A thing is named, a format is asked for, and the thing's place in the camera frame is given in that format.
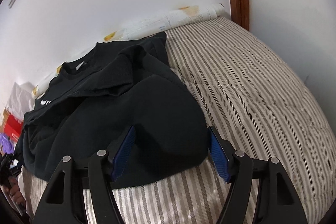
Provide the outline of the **left hand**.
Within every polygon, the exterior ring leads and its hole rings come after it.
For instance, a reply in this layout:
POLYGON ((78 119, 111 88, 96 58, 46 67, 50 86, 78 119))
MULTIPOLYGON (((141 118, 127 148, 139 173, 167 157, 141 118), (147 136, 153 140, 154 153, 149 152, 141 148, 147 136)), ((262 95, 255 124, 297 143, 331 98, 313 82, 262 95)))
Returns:
POLYGON ((21 193, 17 179, 15 177, 1 178, 1 190, 9 204, 19 213, 25 214, 26 200, 21 193))

